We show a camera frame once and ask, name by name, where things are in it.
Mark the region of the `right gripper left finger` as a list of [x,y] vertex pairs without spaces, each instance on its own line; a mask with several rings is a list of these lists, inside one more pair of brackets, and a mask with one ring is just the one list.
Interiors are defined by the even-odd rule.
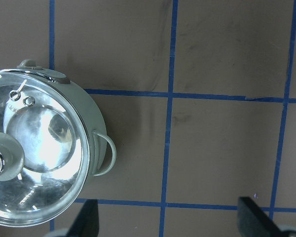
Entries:
[[69,228],[67,237],[97,237],[99,234],[99,211],[96,199],[87,200],[75,221]]

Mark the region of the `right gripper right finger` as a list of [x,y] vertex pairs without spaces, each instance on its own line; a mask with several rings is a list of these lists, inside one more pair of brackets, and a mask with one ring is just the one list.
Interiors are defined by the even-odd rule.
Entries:
[[242,237],[283,237],[282,231],[250,197],[239,197],[237,228]]

